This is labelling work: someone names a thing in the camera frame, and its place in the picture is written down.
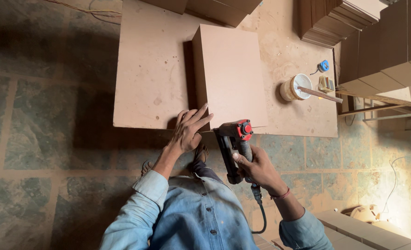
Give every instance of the red thread bracelet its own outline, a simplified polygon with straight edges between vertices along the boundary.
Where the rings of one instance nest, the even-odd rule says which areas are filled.
[[[287,187],[287,192],[283,195],[280,195],[280,196],[275,196],[275,195],[271,195],[271,194],[269,194],[269,195],[270,195],[271,200],[273,200],[273,199],[282,200],[282,199],[286,198],[289,194],[290,194],[290,188]]]

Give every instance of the hand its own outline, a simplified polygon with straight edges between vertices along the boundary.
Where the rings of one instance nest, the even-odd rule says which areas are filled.
[[[178,114],[175,131],[167,145],[177,156],[192,151],[198,146],[202,136],[197,131],[213,118],[213,114],[209,114],[201,119],[206,110],[207,103],[199,110],[183,110]]]
[[[250,145],[253,154],[253,162],[238,154],[233,153],[232,158],[238,164],[239,175],[244,178],[248,175],[252,180],[266,189],[269,194],[280,196],[287,192],[287,186],[269,160],[269,156],[262,148]]]

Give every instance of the shirt sleeve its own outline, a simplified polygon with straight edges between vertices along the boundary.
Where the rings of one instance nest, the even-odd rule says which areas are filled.
[[[323,224],[307,210],[295,221],[281,221],[280,237],[286,247],[293,249],[333,250]]]
[[[149,170],[133,186],[133,194],[114,222],[105,230],[101,250],[147,249],[153,224],[164,207],[169,184],[161,174]]]

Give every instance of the air hose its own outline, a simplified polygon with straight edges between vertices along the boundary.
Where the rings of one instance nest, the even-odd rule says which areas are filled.
[[[261,187],[256,184],[252,183],[251,185],[252,193],[253,196],[255,196],[255,200],[257,201],[258,205],[260,205],[261,213],[262,213],[262,218],[264,220],[264,226],[261,231],[252,231],[253,234],[262,234],[265,231],[265,228],[267,227],[267,220],[265,218],[265,212],[264,212],[264,207],[262,206],[262,194],[261,194]]]

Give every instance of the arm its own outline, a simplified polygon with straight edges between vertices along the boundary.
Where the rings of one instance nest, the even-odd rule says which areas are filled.
[[[102,250],[147,249],[159,213],[164,208],[168,179],[178,157],[196,148],[201,141],[198,129],[207,124],[213,114],[201,119],[207,110],[183,110],[177,117],[172,139],[162,150],[152,170],[133,186],[133,193],[121,208],[114,222],[105,230]]]
[[[271,196],[286,194],[288,187],[270,162],[267,153],[253,145],[250,147],[253,153],[253,162],[247,161],[240,154],[233,153],[232,155],[239,166],[239,174],[242,177],[248,174]],[[292,193],[284,199],[274,199],[274,201],[283,218],[280,222],[279,233],[285,246],[306,250],[333,249],[324,233],[323,224],[305,210]]]

